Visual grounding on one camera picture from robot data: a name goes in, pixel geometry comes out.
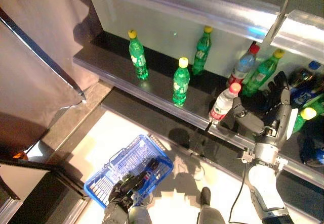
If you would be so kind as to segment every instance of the metal bracket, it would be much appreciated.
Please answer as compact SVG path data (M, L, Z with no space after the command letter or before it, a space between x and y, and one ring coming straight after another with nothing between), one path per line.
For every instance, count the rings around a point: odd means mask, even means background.
M245 147L244 151L242 151L238 156L238 158L241 159L242 163L251 163L254 157L255 155L253 153L253 150L247 147Z

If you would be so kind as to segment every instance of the green soda bottle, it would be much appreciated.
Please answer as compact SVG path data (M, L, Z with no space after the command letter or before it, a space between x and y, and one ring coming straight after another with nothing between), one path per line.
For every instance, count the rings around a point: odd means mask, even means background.
M316 98L308 101L303 107L313 108L316 111L316 116L324 114L324 94L320 94Z
M315 116L316 116L316 111L313 108L308 107L302 109L296 117L293 133L299 131L303 127L306 120L310 120Z
M186 57L181 57L179 59L179 68L176 70L173 77L172 100L177 106L183 106L187 98L188 84L190 80L187 66L188 59Z
M197 52L194 56L194 63L192 66L193 75L201 75L204 70L204 65L207 60L209 49L211 48L211 32L213 31L212 27L205 26L204 34L199 39L197 44Z
M130 37L130 54L132 62L135 66L135 73L138 79L145 80L148 77L148 71L146 68L146 60L144 56L143 45L137 39L136 30L128 30L128 36Z
M277 49L272 57L262 62L251 76L248 83L243 87L242 93L247 97L255 94L259 87L275 72L278 61L284 55L284 51Z

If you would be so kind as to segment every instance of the white floor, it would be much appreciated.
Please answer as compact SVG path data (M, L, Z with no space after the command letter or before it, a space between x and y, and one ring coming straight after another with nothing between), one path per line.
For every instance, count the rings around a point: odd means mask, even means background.
M136 136L147 133L138 125L107 111L72 152L70 164L82 172L82 181L85 182L117 151L126 147ZM196 224L199 213L196 196L204 186L211 189L211 206L221 212L227 223L241 182L203 161L187 156L173 144L161 141L167 148L166 154L174 160L174 170L150 196L147 208L153 224ZM295 224L318 223L291 207L289 211ZM104 209L95 201L90 201L76 223L100 224L103 216ZM236 203L232 221L261 223L247 186L244 186Z

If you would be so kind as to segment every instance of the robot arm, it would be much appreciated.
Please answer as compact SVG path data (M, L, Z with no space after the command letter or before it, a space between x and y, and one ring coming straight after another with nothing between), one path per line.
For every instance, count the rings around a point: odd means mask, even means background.
M240 158L248 164L246 184L258 216L264 224L293 223L289 212L276 189L276 176L287 164L278 152L287 140L291 106L287 78L280 72L269 83L268 111L263 120L245 110L240 98L233 101L235 121L255 133L255 147L245 149Z

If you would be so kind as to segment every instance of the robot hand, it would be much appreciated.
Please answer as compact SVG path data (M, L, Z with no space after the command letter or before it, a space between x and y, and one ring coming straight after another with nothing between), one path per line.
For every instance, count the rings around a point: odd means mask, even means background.
M128 223L128 209L133 205L133 191L141 189L149 178L150 172L157 167L158 161L151 159L139 175L127 174L123 177L123 181L119 181L112 187L102 224Z
M276 189L276 172L280 172L287 163L278 157L287 140L291 114L286 75L280 72L268 86L268 110L263 120L248 112L240 98L234 99L230 113L238 124L255 133L254 150L245 149L240 158L248 164L244 177L258 216L264 224L293 223Z

